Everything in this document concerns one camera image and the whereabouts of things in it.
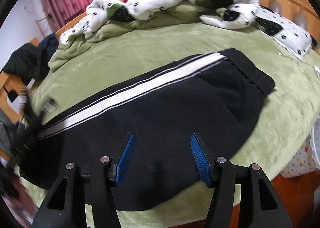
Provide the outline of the black sweatpants with white stripe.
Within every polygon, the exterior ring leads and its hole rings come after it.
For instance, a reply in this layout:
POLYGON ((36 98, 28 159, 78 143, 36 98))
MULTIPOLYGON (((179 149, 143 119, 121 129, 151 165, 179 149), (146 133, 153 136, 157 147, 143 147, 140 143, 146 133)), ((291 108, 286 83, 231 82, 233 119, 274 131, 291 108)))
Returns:
POLYGON ((55 116, 42 127, 20 174, 47 190, 61 167, 99 162, 130 132, 135 149, 114 202, 118 211, 151 209, 198 181, 192 134, 230 159, 255 129, 273 89, 274 80, 233 48, 176 60, 55 116))

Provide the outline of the grey jeans on footboard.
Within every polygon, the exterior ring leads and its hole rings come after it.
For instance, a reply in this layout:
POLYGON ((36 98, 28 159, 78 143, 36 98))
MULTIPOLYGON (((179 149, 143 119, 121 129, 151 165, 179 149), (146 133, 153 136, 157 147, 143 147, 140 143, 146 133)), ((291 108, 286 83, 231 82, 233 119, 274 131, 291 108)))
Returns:
POLYGON ((20 121, 12 123, 1 110, 0 113, 0 138, 1 150, 11 154, 11 149, 15 145, 15 137, 25 129, 25 125, 20 121))

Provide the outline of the black jacket on footboard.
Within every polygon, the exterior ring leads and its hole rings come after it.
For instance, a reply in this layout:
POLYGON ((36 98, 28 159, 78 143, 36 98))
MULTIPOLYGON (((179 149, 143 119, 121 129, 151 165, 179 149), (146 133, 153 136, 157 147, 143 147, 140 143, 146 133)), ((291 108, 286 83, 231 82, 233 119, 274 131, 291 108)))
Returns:
POLYGON ((2 71, 22 80, 43 80, 49 72, 49 59, 46 49, 26 43, 12 52, 2 71))

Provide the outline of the white star-pattern bin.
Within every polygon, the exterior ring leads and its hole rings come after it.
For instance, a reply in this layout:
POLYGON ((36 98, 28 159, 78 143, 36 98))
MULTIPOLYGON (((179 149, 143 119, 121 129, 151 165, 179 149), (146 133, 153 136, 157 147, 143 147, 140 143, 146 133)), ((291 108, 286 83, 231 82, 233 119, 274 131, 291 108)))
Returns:
POLYGON ((294 178, 314 171, 319 171, 319 149, 320 120, 318 116, 307 139, 280 174, 284 178, 294 178))

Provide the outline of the navy garment on footboard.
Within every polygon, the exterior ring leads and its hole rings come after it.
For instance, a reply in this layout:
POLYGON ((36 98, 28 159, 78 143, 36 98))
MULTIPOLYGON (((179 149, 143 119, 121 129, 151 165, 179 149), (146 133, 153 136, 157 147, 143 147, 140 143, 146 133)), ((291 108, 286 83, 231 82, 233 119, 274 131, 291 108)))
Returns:
POLYGON ((38 47, 46 54, 47 63, 56 52, 59 42, 55 36, 55 33, 51 33, 46 36, 38 45, 38 47))

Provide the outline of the green plush bed blanket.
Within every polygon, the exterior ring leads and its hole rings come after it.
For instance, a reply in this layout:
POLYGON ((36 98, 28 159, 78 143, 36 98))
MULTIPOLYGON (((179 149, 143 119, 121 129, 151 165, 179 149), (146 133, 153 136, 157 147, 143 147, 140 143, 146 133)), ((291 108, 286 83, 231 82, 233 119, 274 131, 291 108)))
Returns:
POLYGON ((124 227, 170 227, 206 216, 211 190, 200 182, 190 138, 234 164, 260 164, 274 178, 319 113, 319 79, 255 28, 203 23, 133 29, 106 24, 71 37, 31 96, 57 107, 43 123, 20 175, 35 203, 69 162, 99 164, 125 134, 135 149, 113 190, 124 227))

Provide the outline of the white floral pillow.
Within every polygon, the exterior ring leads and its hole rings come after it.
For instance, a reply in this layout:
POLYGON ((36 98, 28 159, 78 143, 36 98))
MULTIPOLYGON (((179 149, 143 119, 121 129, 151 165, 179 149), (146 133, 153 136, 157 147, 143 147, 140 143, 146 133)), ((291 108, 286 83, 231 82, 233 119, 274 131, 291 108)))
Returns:
POLYGON ((267 7, 260 6, 253 26, 270 36, 299 60, 302 60, 312 48, 312 37, 304 28, 267 7))

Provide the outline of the green folded blanket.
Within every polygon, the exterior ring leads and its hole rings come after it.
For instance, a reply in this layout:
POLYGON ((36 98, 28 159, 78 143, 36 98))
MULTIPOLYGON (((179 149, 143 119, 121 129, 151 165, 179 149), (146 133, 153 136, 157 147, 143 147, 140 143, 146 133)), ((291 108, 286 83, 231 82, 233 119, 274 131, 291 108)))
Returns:
POLYGON ((89 39, 85 39, 82 33, 76 33, 74 27, 70 28, 61 34, 59 46, 48 62, 50 72, 57 71, 69 60, 107 39, 119 37, 134 30, 195 23, 200 20, 201 15, 208 13, 209 9, 207 8, 183 1, 177 6, 154 13, 148 20, 135 20, 128 23, 108 21, 89 39))

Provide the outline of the white floral duvet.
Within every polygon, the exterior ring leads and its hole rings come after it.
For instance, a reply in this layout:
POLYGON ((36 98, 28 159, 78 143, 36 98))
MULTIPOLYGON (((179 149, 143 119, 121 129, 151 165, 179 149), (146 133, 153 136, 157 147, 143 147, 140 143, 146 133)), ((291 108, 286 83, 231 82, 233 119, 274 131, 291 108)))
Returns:
POLYGON ((242 29, 250 26, 260 9, 259 0, 93 0, 86 7, 86 16, 59 37, 60 44, 67 44, 71 37, 84 35, 93 37, 109 20, 128 23, 148 20, 156 12, 188 1, 216 16, 205 15, 201 21, 208 25, 226 29, 242 29))

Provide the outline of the wooden bed frame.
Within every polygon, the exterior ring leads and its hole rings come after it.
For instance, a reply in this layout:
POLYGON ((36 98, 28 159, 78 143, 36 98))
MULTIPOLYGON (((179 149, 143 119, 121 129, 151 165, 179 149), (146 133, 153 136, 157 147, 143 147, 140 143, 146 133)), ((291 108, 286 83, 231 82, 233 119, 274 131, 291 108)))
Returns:
MULTIPOLYGON (((308 0, 259 1, 262 5, 279 12, 282 16, 305 28, 316 40, 319 40, 319 15, 308 0)), ((24 88, 24 84, 17 76, 1 73, 1 110, 15 123, 20 119, 23 110, 18 102, 10 101, 4 90, 5 87, 15 92, 19 88, 24 88)))

